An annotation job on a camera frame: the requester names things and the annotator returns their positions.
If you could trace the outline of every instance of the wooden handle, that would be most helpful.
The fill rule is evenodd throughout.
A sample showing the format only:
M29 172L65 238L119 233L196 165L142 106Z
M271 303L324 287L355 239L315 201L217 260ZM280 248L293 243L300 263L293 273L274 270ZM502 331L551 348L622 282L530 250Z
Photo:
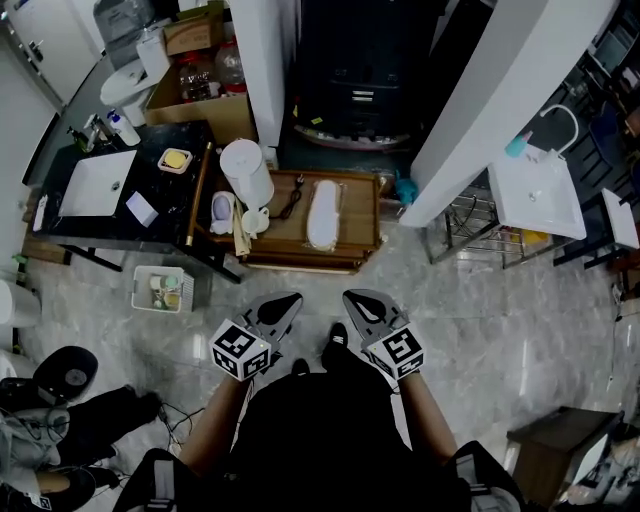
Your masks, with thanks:
M193 245L193 232L196 229L196 219L198 217L198 208L200 207L200 195L202 194L204 177L207 174L207 169L209 168L209 158L211 157L212 149L213 144L211 142L207 142L207 148L204 150L204 157L202 158L202 165L200 166L200 176L198 176L196 193L193 196L193 204L191 205L191 218L189 219L189 229L187 230L186 242L189 247Z

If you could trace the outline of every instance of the metal rack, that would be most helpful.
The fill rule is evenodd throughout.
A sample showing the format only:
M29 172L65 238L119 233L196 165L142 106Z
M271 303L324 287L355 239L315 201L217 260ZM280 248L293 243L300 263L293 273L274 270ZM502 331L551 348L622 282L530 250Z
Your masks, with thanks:
M460 251L494 253L502 256L502 267L520 265L537 256L558 249L572 240L551 236L545 247L527 254L522 230L503 226L493 201L476 195L459 195L445 210L447 250L432 258L439 263Z

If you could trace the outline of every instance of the white basin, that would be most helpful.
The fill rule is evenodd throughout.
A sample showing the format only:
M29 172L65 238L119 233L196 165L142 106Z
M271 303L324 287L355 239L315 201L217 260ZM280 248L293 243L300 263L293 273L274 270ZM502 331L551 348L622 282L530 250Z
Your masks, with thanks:
M567 163L545 155L527 145L519 158L503 153L488 166L498 219L504 226L582 240L587 232Z
M135 151L126 151L80 160L73 170L58 215L60 217L110 217L113 215L135 156Z

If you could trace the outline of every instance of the faucet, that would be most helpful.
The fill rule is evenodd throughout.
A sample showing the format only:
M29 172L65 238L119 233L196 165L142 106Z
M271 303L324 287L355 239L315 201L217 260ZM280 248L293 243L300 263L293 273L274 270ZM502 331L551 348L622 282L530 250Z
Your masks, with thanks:
M542 112L540 112L540 117L544 117L546 116L549 112L551 112L552 110L559 108L564 110L565 112L567 112L567 114L569 114L571 116L571 119L573 119L573 125L575 126L575 133L573 134L572 139L567 142L564 146L562 146L558 151L556 151L555 149L551 149L549 150L549 152L547 153L546 158L551 158L551 157L559 157L560 155L562 155L562 153L564 153L567 149L569 149L569 147L576 141L578 140L578 133L580 131L580 128L578 127L578 120L576 119L576 116L573 115L573 112L571 112L571 110L569 110L567 107L565 107L564 105L560 105L559 103L556 103L555 105L551 105L548 108L545 108Z
M104 121L100 119L98 114L91 114L89 119L84 125L85 130L91 128L91 135L89 136L89 141L87 142L87 153L93 151L93 148L96 145L96 140L99 139L106 144L111 144L111 139L113 138L113 133L107 125L104 124Z

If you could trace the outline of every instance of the black countertop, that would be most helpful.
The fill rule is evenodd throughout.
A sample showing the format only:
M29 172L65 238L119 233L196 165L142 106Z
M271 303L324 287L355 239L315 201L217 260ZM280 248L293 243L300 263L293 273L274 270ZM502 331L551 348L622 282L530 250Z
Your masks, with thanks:
M34 236L58 244L127 250L146 247L162 251L163 246L184 243L204 151L207 142L215 142L211 129L206 121L195 121L144 126L137 132L142 141L131 148L123 145L123 149L116 150L107 146L86 154L75 146L67 146L58 151L40 194L40 197L47 195L48 201L42 228L34 232ZM170 147L193 155L184 174L158 169L158 160ZM135 159L111 217L58 216L71 175L80 160L134 149L137 150ZM212 155L211 167L217 167L217 162L216 155ZM139 192L158 212L148 228L138 222L125 204L134 192Z

